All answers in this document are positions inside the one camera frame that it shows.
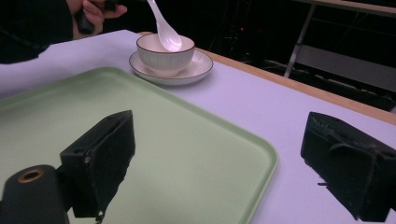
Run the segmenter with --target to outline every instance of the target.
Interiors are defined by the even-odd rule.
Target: white spoon
[[[176,31],[166,22],[155,0],[148,0],[148,4],[154,13],[157,21],[157,32],[163,47],[169,51],[175,52],[181,49],[181,38]]]

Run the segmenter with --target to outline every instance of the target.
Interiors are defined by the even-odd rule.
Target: white bowl
[[[143,35],[136,41],[137,53],[142,63],[159,77],[172,77],[186,68],[194,54],[194,42],[181,36],[179,51],[171,52],[163,47],[157,34]]]

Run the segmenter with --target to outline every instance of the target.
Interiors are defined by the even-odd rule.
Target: dark sleeve
[[[0,0],[0,63],[31,60],[49,45],[72,38],[65,0]]]

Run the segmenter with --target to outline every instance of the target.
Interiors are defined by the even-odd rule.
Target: hand
[[[127,8],[123,5],[116,5],[116,10],[114,11],[105,10],[105,1],[106,0],[66,0],[73,17],[73,39],[81,39],[100,34],[103,31],[103,22],[105,19],[120,17],[127,11]],[[78,31],[75,15],[81,9],[84,10],[87,20],[94,26],[94,31],[91,35],[82,35]]]

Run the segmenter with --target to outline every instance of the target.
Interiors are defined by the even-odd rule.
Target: white table
[[[132,74],[129,57],[136,51],[138,37],[118,31],[51,46],[30,62],[0,65],[0,98],[97,67],[114,66]],[[249,66],[241,69],[257,71]],[[306,119],[310,111],[328,114],[396,148],[396,116],[319,91],[319,97],[334,101],[332,104],[307,94],[309,91],[276,83],[286,78],[263,72],[268,80],[242,70],[215,62],[211,74],[202,81],[162,88],[257,134],[276,148],[279,165],[252,223],[364,223],[354,220],[329,191],[318,186],[321,179],[301,158]],[[310,89],[289,79],[285,85]],[[377,119],[364,115],[364,111],[374,112]],[[387,223],[396,223],[394,211],[389,213]]]

